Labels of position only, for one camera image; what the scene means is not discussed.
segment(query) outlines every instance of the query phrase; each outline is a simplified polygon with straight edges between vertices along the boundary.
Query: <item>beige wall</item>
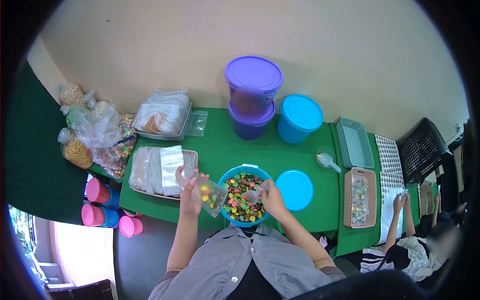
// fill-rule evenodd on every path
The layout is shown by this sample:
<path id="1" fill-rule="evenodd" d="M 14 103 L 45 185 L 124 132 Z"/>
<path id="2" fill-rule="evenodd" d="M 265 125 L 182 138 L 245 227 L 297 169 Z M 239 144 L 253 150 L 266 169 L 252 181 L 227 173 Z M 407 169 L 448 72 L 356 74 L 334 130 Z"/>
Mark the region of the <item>beige wall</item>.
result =
<path id="1" fill-rule="evenodd" d="M 327 122 L 396 139 L 428 117 L 448 140 L 468 118 L 452 57 L 414 0 L 65 0 L 41 38 L 67 80 L 120 112 L 155 88 L 225 108 L 225 65 L 253 54 L 283 71 L 276 103 L 310 96 Z"/>

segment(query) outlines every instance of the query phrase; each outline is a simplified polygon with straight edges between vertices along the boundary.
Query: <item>light blue lid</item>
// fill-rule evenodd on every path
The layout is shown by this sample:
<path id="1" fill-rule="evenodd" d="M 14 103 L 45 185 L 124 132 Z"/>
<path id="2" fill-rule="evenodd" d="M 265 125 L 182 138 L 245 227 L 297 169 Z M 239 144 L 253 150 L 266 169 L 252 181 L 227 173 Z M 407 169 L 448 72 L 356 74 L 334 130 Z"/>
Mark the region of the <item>light blue lid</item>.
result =
<path id="1" fill-rule="evenodd" d="M 283 100 L 280 112 L 288 122 L 303 131 L 315 131 L 324 121 L 320 106 L 304 95 L 290 95 Z"/>
<path id="2" fill-rule="evenodd" d="M 300 170 L 290 169 L 282 172 L 275 186 L 282 192 L 283 202 L 291 212 L 307 207 L 313 198 L 313 183 L 307 174 Z"/>

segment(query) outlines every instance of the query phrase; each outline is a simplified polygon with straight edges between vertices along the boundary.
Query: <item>woman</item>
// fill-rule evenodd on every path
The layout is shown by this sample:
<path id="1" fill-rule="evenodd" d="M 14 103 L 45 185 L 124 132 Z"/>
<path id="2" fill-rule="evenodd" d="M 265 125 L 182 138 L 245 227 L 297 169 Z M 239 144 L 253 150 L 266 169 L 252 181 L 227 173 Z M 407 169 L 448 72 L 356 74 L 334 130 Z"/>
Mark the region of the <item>woman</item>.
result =
<path id="1" fill-rule="evenodd" d="M 177 170 L 179 182 L 183 169 Z M 230 225 L 199 249 L 202 207 L 192 199 L 195 179 L 183 184 L 167 271 L 149 299 L 245 299 L 248 295 L 290 299 L 345 278 L 323 246 L 287 210 L 272 180 L 265 183 L 269 192 L 262 192 L 264 208 L 280 222 L 288 239 L 262 224 L 244 230 Z"/>
<path id="2" fill-rule="evenodd" d="M 345 256 L 362 273 L 395 269 L 401 270 L 413 281 L 422 281 L 437 271 L 453 255 L 459 243 L 459 229 L 451 223 L 437 224 L 440 196 L 435 197 L 435 215 L 428 232 L 428 241 L 416 235 L 410 209 L 410 195 L 398 194 L 393 202 L 394 215 L 384 245 L 370 247 Z M 404 209 L 406 237 L 396 241 L 396 227 L 401 209 Z"/>

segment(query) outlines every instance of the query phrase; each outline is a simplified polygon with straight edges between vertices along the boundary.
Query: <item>green tablecloth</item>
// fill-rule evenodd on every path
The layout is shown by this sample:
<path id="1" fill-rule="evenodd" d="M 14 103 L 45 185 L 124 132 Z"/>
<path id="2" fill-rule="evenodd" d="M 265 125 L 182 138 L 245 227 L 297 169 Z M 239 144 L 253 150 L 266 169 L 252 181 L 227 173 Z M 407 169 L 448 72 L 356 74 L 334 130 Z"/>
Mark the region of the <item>green tablecloth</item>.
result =
<path id="1" fill-rule="evenodd" d="M 217 182 L 229 169 L 244 163 L 258 165 L 274 180 L 291 168 L 304 171 L 312 179 L 314 197 L 311 204 L 300 212 L 293 213 L 309 232 L 334 232 L 338 225 L 338 176 L 332 169 L 320 168 L 315 162 L 319 146 L 333 149 L 330 127 L 322 124 L 301 144 L 287 144 L 277 133 L 279 115 L 269 122 L 264 135 L 255 141 L 245 141 L 235 135 L 231 117 L 226 109 L 196 108 L 208 111 L 208 120 L 203 138 L 186 136 L 182 142 L 169 142 L 138 137 L 135 150 L 140 146 L 168 147 L 181 144 L 183 149 L 198 152 L 200 171 L 210 174 Z M 120 206 L 129 210 L 176 223 L 179 217 L 179 202 L 143 194 L 132 190 L 128 185 L 132 169 L 130 159 L 125 172 L 125 180 L 120 193 Z M 272 217 L 265 225 L 281 230 Z M 223 229 L 229 222 L 219 215 L 211 217 L 202 210 L 199 227 Z"/>
<path id="2" fill-rule="evenodd" d="M 377 179 L 377 220 L 375 226 L 369 228 L 357 228 L 352 229 L 343 225 L 343 204 L 344 204 L 344 188 L 345 188 L 345 173 L 350 169 L 346 169 L 343 166 L 342 153 L 340 151 L 340 143 L 338 142 L 338 135 L 336 131 L 336 124 L 330 123 L 330 130 L 332 131 L 332 138 L 335 145 L 335 155 L 338 165 L 342 169 L 342 172 L 338 175 L 338 188 L 339 188 L 339 213 L 338 213 L 338 248 L 337 256 L 352 253 L 363 248 L 368 248 L 378 243 L 380 238 L 380 216 L 382 213 L 382 195 L 380 187 L 380 159 L 378 156 L 377 144 L 375 142 L 375 135 L 368 133 L 370 146 L 372 148 L 373 160 L 375 162 L 374 168 L 370 170 L 375 172 Z M 407 187 L 410 194 L 410 206 L 412 210 L 413 224 L 416 226 L 420 223 L 420 204 L 419 194 L 417 186 Z M 433 194 L 436 194 L 436 185 L 433 188 Z M 405 218 L 403 219 L 403 231 L 405 232 Z"/>

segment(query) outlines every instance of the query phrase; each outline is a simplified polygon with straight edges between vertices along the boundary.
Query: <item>person's arm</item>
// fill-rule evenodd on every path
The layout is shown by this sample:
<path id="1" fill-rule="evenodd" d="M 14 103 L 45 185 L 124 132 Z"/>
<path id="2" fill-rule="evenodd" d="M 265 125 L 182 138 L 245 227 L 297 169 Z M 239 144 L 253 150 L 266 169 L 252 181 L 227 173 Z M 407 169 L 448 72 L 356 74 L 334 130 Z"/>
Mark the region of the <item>person's arm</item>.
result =
<path id="1" fill-rule="evenodd" d="M 432 228 L 437 225 L 437 215 L 439 214 L 438 210 L 439 210 L 439 204 L 440 204 L 440 194 L 436 194 L 435 195 L 435 209 L 434 209 L 434 212 L 433 212 L 433 218 L 432 218 Z"/>
<path id="2" fill-rule="evenodd" d="M 384 253 L 388 252 L 388 249 L 395 245 L 396 240 L 396 227 L 398 225 L 398 216 L 403 207 L 403 200 L 401 198 L 402 194 L 398 194 L 393 201 L 393 218 L 390 228 L 388 229 L 387 240 L 385 241 Z"/>
<path id="3" fill-rule="evenodd" d="M 177 181 L 181 182 L 181 172 L 184 166 L 179 167 L 176 173 Z M 198 238 L 198 215 L 202 209 L 202 205 L 192 199 L 192 190 L 195 186 L 195 180 L 187 183 L 183 190 L 180 191 L 180 216 L 173 240 L 172 249 L 168 255 L 167 272 L 181 271 L 188 266 L 193 254 L 197 250 Z"/>
<path id="4" fill-rule="evenodd" d="M 406 234 L 407 237 L 413 237 L 415 234 L 415 226 L 413 225 L 412 210 L 410 208 L 410 194 L 405 195 L 403 203 L 403 213 L 405 218 Z"/>
<path id="5" fill-rule="evenodd" d="M 321 269 L 325 266 L 335 266 L 332 258 L 320 242 L 303 228 L 285 207 L 282 194 L 273 181 L 268 179 L 265 182 L 268 183 L 269 192 L 262 191 L 262 203 L 267 212 L 282 225 L 290 242 L 310 256 L 315 268 Z"/>

